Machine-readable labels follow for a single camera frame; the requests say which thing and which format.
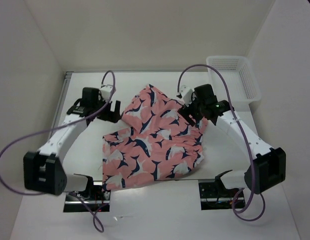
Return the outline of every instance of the mesh basket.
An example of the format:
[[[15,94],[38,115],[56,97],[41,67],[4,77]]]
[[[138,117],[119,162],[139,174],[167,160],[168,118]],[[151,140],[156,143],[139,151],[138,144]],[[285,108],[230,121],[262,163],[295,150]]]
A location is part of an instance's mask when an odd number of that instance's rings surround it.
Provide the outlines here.
[[[226,81],[232,102],[249,104],[262,97],[255,75],[246,57],[209,56],[206,63],[217,69]],[[219,100],[227,100],[225,87],[220,77],[208,69],[214,93]]]

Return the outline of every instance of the pink shark-print cloth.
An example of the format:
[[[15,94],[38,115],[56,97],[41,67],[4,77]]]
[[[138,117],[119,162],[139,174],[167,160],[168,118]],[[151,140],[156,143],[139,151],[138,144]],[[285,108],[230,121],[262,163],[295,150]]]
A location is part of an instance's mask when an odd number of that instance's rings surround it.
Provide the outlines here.
[[[103,190],[144,186],[178,178],[203,159],[203,118],[191,126],[177,111],[182,103],[148,85],[124,110],[131,127],[103,137]]]

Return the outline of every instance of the white wall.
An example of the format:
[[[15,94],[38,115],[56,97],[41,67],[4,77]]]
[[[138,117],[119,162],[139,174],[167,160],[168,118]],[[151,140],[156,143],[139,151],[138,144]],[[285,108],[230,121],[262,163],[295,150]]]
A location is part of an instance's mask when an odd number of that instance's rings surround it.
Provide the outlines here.
[[[246,55],[274,0],[25,0],[62,68],[183,69]]]
[[[262,91],[257,130],[287,154],[283,183],[301,239],[310,239],[310,4],[277,0],[249,52]]]
[[[23,0],[0,0],[0,150],[50,127],[63,72]],[[23,156],[47,136],[12,147],[0,162],[6,181],[23,189]],[[9,239],[22,197],[0,186],[0,240]]]

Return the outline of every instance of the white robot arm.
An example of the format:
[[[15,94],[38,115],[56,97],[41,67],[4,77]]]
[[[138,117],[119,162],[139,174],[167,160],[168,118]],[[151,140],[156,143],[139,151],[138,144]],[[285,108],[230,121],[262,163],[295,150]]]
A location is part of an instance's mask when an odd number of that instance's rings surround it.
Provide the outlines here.
[[[89,194],[94,185],[93,178],[80,174],[65,174],[63,160],[77,137],[94,118],[116,123],[120,118],[120,105],[116,101],[114,112],[111,102],[98,115],[89,117],[99,110],[109,99],[113,86],[102,85],[100,89],[85,87],[82,98],[67,111],[62,125],[54,135],[36,152],[27,152],[23,158],[24,185],[26,189],[60,195],[63,192],[83,192]]]
[[[263,191],[279,184],[285,180],[286,175],[286,154],[281,148],[273,149],[271,145],[264,142],[257,136],[239,117],[236,111],[234,118],[230,105],[226,100],[217,101],[210,84],[198,86],[194,91],[183,85],[177,95],[183,99],[185,105],[178,111],[192,126],[195,121],[205,117],[228,135],[245,154],[250,161],[248,148],[244,136],[237,122],[239,121],[246,138],[250,152],[252,153],[255,188],[254,193],[260,194]],[[215,183],[220,191],[234,188],[252,188],[252,170],[227,171],[215,178]]]

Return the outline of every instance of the purple wire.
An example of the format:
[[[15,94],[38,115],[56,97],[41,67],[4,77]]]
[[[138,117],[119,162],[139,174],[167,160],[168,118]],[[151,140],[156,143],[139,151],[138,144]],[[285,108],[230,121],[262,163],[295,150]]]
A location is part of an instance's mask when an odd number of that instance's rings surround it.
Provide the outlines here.
[[[70,192],[69,195],[71,195],[71,196],[77,198],[77,199],[81,202],[81,204],[83,204],[83,206],[86,208],[86,210],[89,211],[90,214],[93,216],[93,224],[94,224],[95,229],[96,229],[97,231],[99,231],[100,233],[103,233],[103,232],[104,232],[104,226],[103,226],[101,220],[97,217],[97,213],[98,213],[98,211],[99,211],[100,209],[102,209],[102,207],[104,207],[105,205],[102,204],[99,208],[97,208],[97,210],[96,210],[95,212],[93,212],[93,211],[89,208],[89,206],[88,206],[80,197],[78,197],[78,196],[76,195],[76,193]],[[99,229],[99,228],[97,227],[95,221],[98,222],[98,224],[100,225],[101,229]]]
[[[220,77],[220,79],[221,79],[221,81],[222,81],[222,83],[223,83],[223,85],[225,87],[225,90],[226,90],[226,95],[227,95],[227,100],[228,100],[228,103],[229,103],[229,106],[230,106],[230,111],[231,111],[234,119],[237,120],[237,116],[235,114],[235,111],[234,111],[234,108],[233,108],[233,105],[232,105],[229,88],[227,87],[227,84],[226,84],[223,76],[220,74],[220,72],[217,71],[212,66],[209,66],[207,64],[194,64],[194,65],[191,65],[191,66],[187,67],[179,76],[178,84],[177,84],[177,92],[178,93],[180,92],[180,84],[181,84],[181,80],[182,80],[182,77],[183,77],[184,73],[187,72],[189,69],[194,68],[194,67],[206,67],[206,68],[209,68],[209,69],[213,70]],[[256,221],[256,220],[258,220],[258,219],[260,219],[262,217],[262,215],[265,212],[266,204],[265,204],[264,196],[262,194],[260,194],[260,197],[261,197],[261,199],[263,201],[263,209],[262,209],[260,215],[255,217],[255,218],[252,218],[252,219],[246,219],[246,218],[243,218],[243,217],[239,216],[239,214],[245,212],[246,209],[251,205],[251,202],[252,202],[253,196],[254,196],[254,191],[255,191],[256,176],[255,176],[254,160],[253,160],[253,155],[252,155],[251,148],[250,148],[250,145],[249,145],[249,141],[247,139],[247,136],[245,134],[245,131],[244,131],[240,121],[236,121],[236,122],[237,122],[237,125],[238,125],[238,127],[240,129],[240,132],[241,132],[241,134],[242,134],[242,136],[244,138],[244,142],[245,142],[245,145],[246,145],[247,151],[248,151],[248,156],[249,156],[249,161],[250,161],[250,169],[251,169],[251,192],[250,192],[249,198],[247,200],[246,206],[244,208],[242,208],[241,210],[236,210],[235,209],[235,205],[236,205],[235,204],[235,200],[240,195],[240,193],[244,190],[243,188],[241,188],[235,194],[235,196],[234,196],[234,198],[232,200],[231,208],[232,208],[234,214],[236,215],[236,217],[238,217],[239,219],[241,219],[243,221],[246,221],[246,222],[253,222],[253,221]]]
[[[42,130],[42,131],[38,131],[38,132],[34,132],[34,133],[31,133],[31,134],[28,134],[28,135],[25,135],[25,136],[22,136],[20,138],[17,138],[15,139],[14,141],[10,142],[9,144],[7,144],[1,151],[0,151],[0,159],[2,157],[2,155],[5,153],[5,151],[11,147],[12,145],[18,143],[19,141],[22,141],[24,139],[28,139],[28,138],[31,138],[31,137],[34,137],[34,136],[37,136],[37,135],[41,135],[41,134],[45,134],[45,133],[49,133],[49,132],[52,132],[52,131],[56,131],[56,130],[60,130],[60,129],[63,129],[63,128],[66,128],[68,126],[71,126],[71,125],[74,125],[74,124],[77,124],[79,122],[82,122],[82,121],[85,121],[85,120],[89,120],[89,119],[92,119],[94,117],[96,117],[101,111],[103,111],[103,109],[111,102],[111,98],[116,90],[115,88],[115,74],[113,71],[109,70],[107,71],[105,74],[104,74],[104,77],[103,77],[103,80],[105,79],[106,75],[111,73],[112,74],[112,78],[113,78],[113,89],[111,90],[110,92],[110,96],[109,96],[109,99],[106,101],[106,103],[99,109],[97,110],[96,112],[92,113],[91,115],[87,116],[87,117],[84,117],[82,119],[79,119],[79,120],[76,120],[76,121],[73,121],[73,122],[70,122],[68,124],[65,124],[65,125],[62,125],[62,126],[57,126],[57,127],[54,127],[54,128],[51,128],[51,129],[46,129],[46,130]],[[24,196],[38,196],[38,195],[42,195],[44,193],[42,192],[38,192],[38,193],[27,193],[27,192],[22,192],[22,191],[19,191],[19,190],[16,190],[16,189],[13,189],[12,187],[10,187],[5,181],[4,179],[2,178],[1,174],[0,174],[0,183],[5,187],[7,188],[9,191],[15,193],[15,194],[19,194],[19,195],[24,195]]]

